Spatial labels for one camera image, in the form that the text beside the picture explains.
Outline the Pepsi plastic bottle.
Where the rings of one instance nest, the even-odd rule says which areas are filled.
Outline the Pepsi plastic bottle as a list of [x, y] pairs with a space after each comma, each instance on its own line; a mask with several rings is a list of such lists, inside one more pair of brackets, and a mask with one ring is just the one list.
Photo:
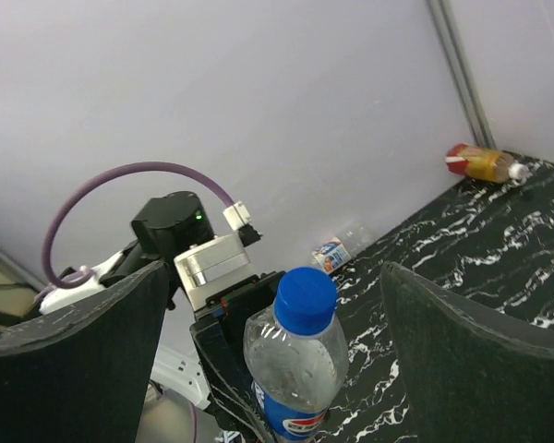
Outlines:
[[320, 334], [299, 336], [279, 324], [273, 302], [246, 322], [245, 362], [276, 440], [309, 442], [345, 382], [347, 341], [335, 312]]

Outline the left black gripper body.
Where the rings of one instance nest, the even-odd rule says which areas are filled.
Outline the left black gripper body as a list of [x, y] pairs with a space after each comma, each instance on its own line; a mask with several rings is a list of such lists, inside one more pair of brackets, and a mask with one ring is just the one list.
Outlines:
[[193, 342], [234, 346], [240, 353], [246, 321], [269, 306], [283, 271], [258, 274], [236, 233], [195, 245], [175, 258], [175, 268], [193, 309]]

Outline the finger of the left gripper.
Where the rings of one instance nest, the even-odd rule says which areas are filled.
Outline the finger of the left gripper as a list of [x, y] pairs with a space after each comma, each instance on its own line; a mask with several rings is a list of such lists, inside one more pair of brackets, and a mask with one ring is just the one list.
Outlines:
[[239, 432], [246, 442], [273, 442], [275, 435], [252, 389], [243, 339], [215, 317], [195, 322], [190, 333], [210, 388], [206, 411], [221, 429]]

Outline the blue bottle cap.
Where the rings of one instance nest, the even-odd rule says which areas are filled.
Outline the blue bottle cap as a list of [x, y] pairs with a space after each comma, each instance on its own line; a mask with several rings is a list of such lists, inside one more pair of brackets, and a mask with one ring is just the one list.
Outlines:
[[291, 269], [279, 281], [274, 316], [288, 332], [314, 336], [331, 324], [336, 300], [335, 283], [326, 273], [310, 267]]

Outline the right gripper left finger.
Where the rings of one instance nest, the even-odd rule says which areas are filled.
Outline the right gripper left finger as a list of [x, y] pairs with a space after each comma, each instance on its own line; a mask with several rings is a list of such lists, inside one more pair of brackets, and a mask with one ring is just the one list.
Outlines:
[[165, 312], [165, 266], [0, 330], [0, 442], [133, 442]]

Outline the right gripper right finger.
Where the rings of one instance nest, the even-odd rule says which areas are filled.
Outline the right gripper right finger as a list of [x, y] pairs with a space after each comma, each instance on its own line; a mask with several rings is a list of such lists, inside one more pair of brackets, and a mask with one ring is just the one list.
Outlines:
[[554, 442], [554, 330], [386, 262], [380, 290], [421, 442]]

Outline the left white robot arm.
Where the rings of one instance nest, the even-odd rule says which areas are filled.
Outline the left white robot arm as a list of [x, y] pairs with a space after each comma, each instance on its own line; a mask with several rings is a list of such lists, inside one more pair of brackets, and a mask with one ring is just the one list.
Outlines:
[[131, 222], [134, 242], [90, 269], [66, 271], [66, 288], [48, 286], [39, 311], [48, 314], [119, 283], [154, 261], [164, 262], [169, 296], [182, 291], [194, 314], [190, 334], [196, 355], [159, 345], [151, 380], [216, 418], [247, 442], [273, 442], [243, 355], [245, 324], [268, 307], [282, 277], [258, 275], [246, 248], [259, 241], [246, 208], [226, 208], [231, 233], [218, 236], [199, 197], [180, 191], [152, 198]]

